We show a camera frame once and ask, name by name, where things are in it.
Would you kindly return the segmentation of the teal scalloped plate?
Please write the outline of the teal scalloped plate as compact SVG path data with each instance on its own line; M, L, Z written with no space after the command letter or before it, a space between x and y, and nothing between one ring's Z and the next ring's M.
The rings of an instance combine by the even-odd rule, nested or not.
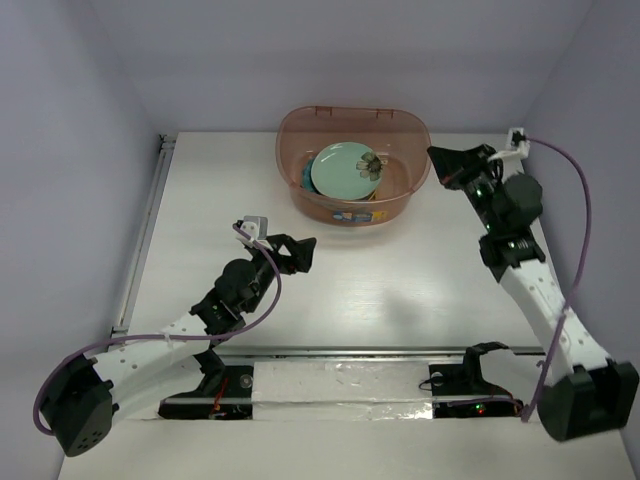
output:
M306 191L309 191L309 192L314 193L314 194L318 194L319 191L315 187L315 185L313 183L313 180L311 178L311 171L312 171L313 163L314 163L314 158L311 158L305 164L305 166L304 166L304 168L302 170L302 175L301 175L301 187Z

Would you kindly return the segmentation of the light green floral plate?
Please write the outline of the light green floral plate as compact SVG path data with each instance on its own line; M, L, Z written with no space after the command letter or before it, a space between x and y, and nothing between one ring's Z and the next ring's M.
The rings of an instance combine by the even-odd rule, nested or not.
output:
M310 180L323 196L346 201L369 198L382 181L387 160L358 142L339 142L321 150L310 167Z

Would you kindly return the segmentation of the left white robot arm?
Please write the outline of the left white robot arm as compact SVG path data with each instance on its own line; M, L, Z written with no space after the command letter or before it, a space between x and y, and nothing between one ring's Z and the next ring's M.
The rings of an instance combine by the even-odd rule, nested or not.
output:
M286 234L257 238L233 228L250 256L228 262L213 288L181 318L157 333L125 335L65 357L40 387L32 407L36 429L55 438L65 456L86 453L131 413L178 394L177 377L201 395L215 392L224 365L215 349L255 328L245 315L285 275L311 269L317 240Z

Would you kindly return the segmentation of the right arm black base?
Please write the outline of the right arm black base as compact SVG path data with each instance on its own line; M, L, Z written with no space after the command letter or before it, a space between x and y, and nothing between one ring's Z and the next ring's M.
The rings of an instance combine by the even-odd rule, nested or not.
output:
M497 341L467 347L461 363L431 365L429 367L430 377L420 386L428 385L436 396L511 397L507 390L488 382L483 377L481 357L498 350L509 350L509 347Z

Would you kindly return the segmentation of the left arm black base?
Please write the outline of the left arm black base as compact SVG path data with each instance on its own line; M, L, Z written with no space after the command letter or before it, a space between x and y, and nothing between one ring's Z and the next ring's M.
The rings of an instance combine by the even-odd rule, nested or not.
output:
M165 420L252 419L254 366L227 366L213 350L198 354L195 359L204 373L199 385L162 400L158 416Z

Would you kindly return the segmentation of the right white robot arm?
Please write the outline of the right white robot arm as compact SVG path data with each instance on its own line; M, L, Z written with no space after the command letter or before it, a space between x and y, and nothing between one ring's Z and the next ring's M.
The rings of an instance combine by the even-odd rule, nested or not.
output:
M525 173L506 176L504 153L482 144L469 150L427 150L440 184L463 192L486 229L484 265L515 301L544 348L532 399L519 416L538 416L564 442L624 428L639 386L630 362L617 362L591 336L555 282L531 229L543 189Z

